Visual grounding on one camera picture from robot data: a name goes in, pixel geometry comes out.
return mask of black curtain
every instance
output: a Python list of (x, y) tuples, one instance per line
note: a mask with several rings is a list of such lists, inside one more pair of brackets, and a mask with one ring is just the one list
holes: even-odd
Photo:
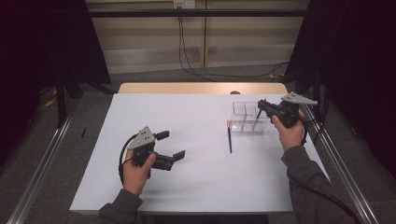
[[(322, 2), (311, 0), (310, 6)], [(375, 157), (396, 176), (396, 16), (393, 6), (390, 0), (380, 4), (345, 0), (334, 5), (337, 12), (328, 14), (328, 22), (307, 18), (286, 76), (297, 80), (300, 90), (306, 90), (315, 79), (313, 71), (318, 71), (321, 83), (327, 86), (331, 97), (367, 141)]]
[(87, 12), (84, 0), (0, 2), (0, 164), (33, 116), (40, 90), (57, 77), (71, 95), (82, 79), (110, 83)]

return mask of wall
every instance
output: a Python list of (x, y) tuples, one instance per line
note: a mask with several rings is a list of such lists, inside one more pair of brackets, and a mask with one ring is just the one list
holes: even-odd
[[(173, 1), (87, 0), (89, 9), (171, 9)], [(209, 9), (305, 9), (308, 1), (196, 1)], [(92, 19), (110, 74), (178, 69), (178, 18)], [(290, 59), (303, 18), (182, 18), (192, 67)], [(181, 61), (186, 59), (181, 51)]]

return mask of black cable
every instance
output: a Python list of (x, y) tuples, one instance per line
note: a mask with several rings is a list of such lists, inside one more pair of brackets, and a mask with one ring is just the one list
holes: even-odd
[(339, 199), (335, 198), (334, 196), (332, 196), (330, 193), (323, 191), (321, 189), (317, 189), (317, 188), (312, 188), (308, 185), (306, 185), (305, 183), (303, 183), (302, 181), (298, 180), (296, 177), (292, 176), (289, 171), (287, 172), (287, 176), (289, 178), (289, 180), (295, 184), (298, 185), (304, 189), (308, 189), (312, 192), (315, 192), (317, 194), (319, 194), (320, 196), (323, 196), (324, 198), (328, 199), (329, 201), (337, 204), (338, 206), (340, 206), (349, 216), (353, 217), (355, 220), (356, 224), (360, 224), (359, 219), (356, 217), (355, 213), (343, 202), (341, 202)]
[(274, 73), (272, 74), (271, 82), (274, 82), (275, 78), (276, 78), (276, 76), (275, 76), (275, 71), (274, 71)]
[(137, 134), (134, 134), (132, 137), (130, 137), (130, 138), (128, 139), (128, 141), (126, 141), (126, 143), (124, 144), (124, 146), (123, 146), (123, 148), (122, 148), (122, 150), (121, 150), (120, 162), (119, 162), (119, 176), (120, 176), (120, 180), (121, 180), (121, 183), (122, 183), (122, 184), (123, 184), (123, 164), (124, 164), (125, 162), (131, 160), (131, 159), (129, 159), (129, 160), (127, 160), (127, 161), (122, 162), (123, 154), (124, 154), (124, 152), (125, 152), (125, 149), (128, 147), (128, 144), (129, 144), (132, 140), (134, 140), (136, 137), (137, 137)]
[[(197, 76), (197, 77), (206, 79), (206, 80), (211, 81), (211, 82), (216, 82), (216, 81), (213, 80), (213, 79), (210, 79), (210, 78), (207, 78), (207, 77), (202, 77), (202, 76), (198, 75), (198, 74), (192, 69), (192, 67), (191, 67), (191, 65), (190, 65), (189, 57), (187, 56), (186, 43), (185, 43), (185, 41), (184, 41), (183, 20), (181, 19), (181, 17), (178, 18), (178, 33), (179, 33), (179, 37), (178, 37), (178, 60), (180, 61), (181, 68), (183, 68), (183, 70), (184, 70), (185, 72), (187, 72), (188, 74), (191, 74), (191, 75), (194, 75), (194, 76)], [(181, 61), (181, 44), (182, 44), (182, 43), (183, 43), (184, 55), (185, 55), (185, 58), (186, 58), (186, 60), (187, 60), (187, 64), (189, 65), (190, 70), (191, 70), (192, 72), (188, 71), (188, 70), (184, 67), (183, 62)]]
[(271, 74), (273, 74), (277, 69), (279, 69), (283, 64), (287, 64), (289, 62), (283, 62), (283, 63), (277, 63), (274, 66), (278, 66), (278, 68), (271, 70), (267, 73), (264, 74), (258, 74), (258, 75), (254, 75), (254, 76), (238, 76), (238, 75), (225, 75), (225, 74), (202, 74), (201, 76), (210, 76), (210, 77), (265, 77), (265, 76), (269, 76)]
[(308, 135), (308, 125), (307, 125), (307, 122), (305, 121), (305, 118), (303, 116), (299, 115), (298, 119), (304, 125), (304, 136), (303, 136), (303, 139), (301, 140), (301, 145), (303, 146), (306, 143), (306, 136)]
[(280, 83), (289, 83), (298, 79), (302, 74), (309, 73), (309, 67), (306, 65), (302, 65), (301, 67), (295, 69), (291, 74), (282, 77), (278, 82)]
[[(181, 17), (178, 18), (178, 30), (179, 30), (178, 59), (179, 59), (179, 62), (180, 62), (180, 65), (181, 65), (182, 69), (183, 69), (185, 72), (187, 72), (187, 73), (189, 73), (189, 74), (191, 74), (191, 75), (194, 75), (194, 76), (197, 76), (197, 77), (200, 77), (200, 78), (204, 78), (204, 79), (209, 80), (209, 81), (212, 81), (212, 82), (216, 82), (216, 80), (213, 80), (213, 79), (210, 79), (210, 78), (207, 78), (207, 77), (264, 77), (264, 76), (271, 75), (271, 74), (274, 73), (276, 70), (278, 70), (279, 68), (281, 68), (284, 64), (288, 64), (288, 63), (289, 63), (289, 62), (276, 63), (276, 64), (274, 64), (273, 69), (272, 69), (270, 72), (264, 73), (264, 74), (255, 75), (255, 76), (238, 76), (238, 75), (208, 74), (208, 73), (205, 73), (205, 74), (198, 74), (198, 73), (195, 72), (194, 69), (192, 69), (192, 67), (191, 67), (191, 65), (190, 65), (189, 57), (187, 56), (186, 43), (185, 43), (185, 40), (184, 40), (183, 19), (182, 19)], [(183, 49), (184, 49), (184, 55), (185, 55), (185, 58), (186, 58), (186, 60), (187, 60), (187, 64), (188, 64), (188, 66), (189, 66), (189, 69), (190, 69), (191, 71), (187, 70), (187, 69), (184, 67), (183, 62), (181, 61), (181, 45), (182, 45), (182, 44), (183, 44)]]
[(320, 121), (320, 126), (319, 126), (318, 132), (314, 138), (314, 145), (317, 143), (318, 137), (319, 137), (320, 133), (323, 131), (327, 113), (329, 112), (329, 105), (330, 105), (330, 95), (329, 95), (327, 88), (325, 87), (324, 102), (323, 102), (322, 108), (320, 109), (319, 118), (318, 118), (318, 120)]

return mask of gray sleeve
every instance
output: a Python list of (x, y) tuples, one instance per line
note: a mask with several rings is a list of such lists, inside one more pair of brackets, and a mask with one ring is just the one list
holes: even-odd
[[(292, 147), (285, 152), (282, 161), (288, 167), (289, 175), (311, 188), (321, 189), (337, 198), (332, 184), (318, 164), (309, 159), (304, 147)], [(289, 184), (291, 204), (298, 223), (355, 223), (339, 205), (324, 196), (295, 185), (291, 181)]]
[(128, 190), (121, 189), (113, 203), (107, 203), (99, 210), (101, 223), (132, 223), (134, 213), (142, 202), (139, 197)]

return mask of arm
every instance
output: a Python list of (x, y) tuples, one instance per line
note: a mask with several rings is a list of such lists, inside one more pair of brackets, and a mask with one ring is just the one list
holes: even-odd
[(99, 210), (99, 218), (102, 223), (132, 223), (134, 213), (142, 204), (139, 195), (148, 179), (148, 172), (155, 162), (155, 154), (151, 154), (142, 167), (136, 167), (133, 163), (134, 153), (129, 150), (126, 154), (123, 168), (123, 189), (113, 203), (107, 203)]
[[(286, 129), (277, 117), (273, 117), (273, 122), (279, 131), (279, 140), (285, 151), (282, 161), (288, 167), (289, 175), (311, 188), (336, 196), (330, 181), (318, 164), (309, 159), (305, 148), (301, 146), (304, 125), (298, 121), (293, 127)], [(298, 223), (354, 223), (354, 219), (337, 204), (292, 181), (289, 183), (291, 204)]]

